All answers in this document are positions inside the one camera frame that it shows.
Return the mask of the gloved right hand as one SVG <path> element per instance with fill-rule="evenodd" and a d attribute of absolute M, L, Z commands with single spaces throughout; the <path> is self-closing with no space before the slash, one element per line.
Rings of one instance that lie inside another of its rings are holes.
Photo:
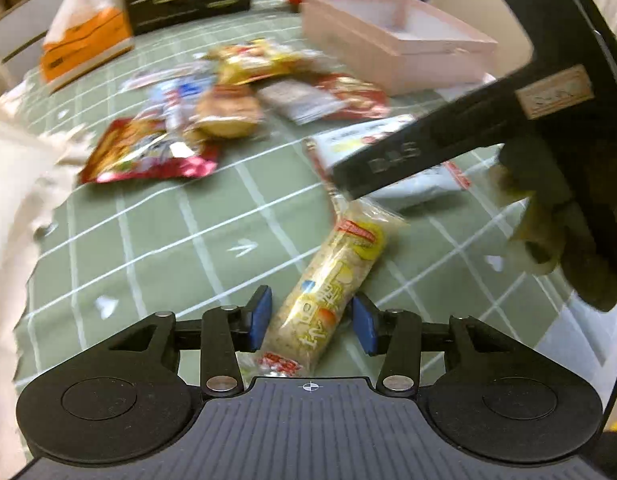
<path fill-rule="evenodd" d="M 527 200 L 508 238 L 506 256 L 524 272 L 546 275 L 560 268 L 586 304 L 609 312 L 617 304 L 617 271 L 590 231 L 581 203 L 548 146 L 537 136 L 521 136 L 501 148 L 487 171 L 496 203 Z"/>

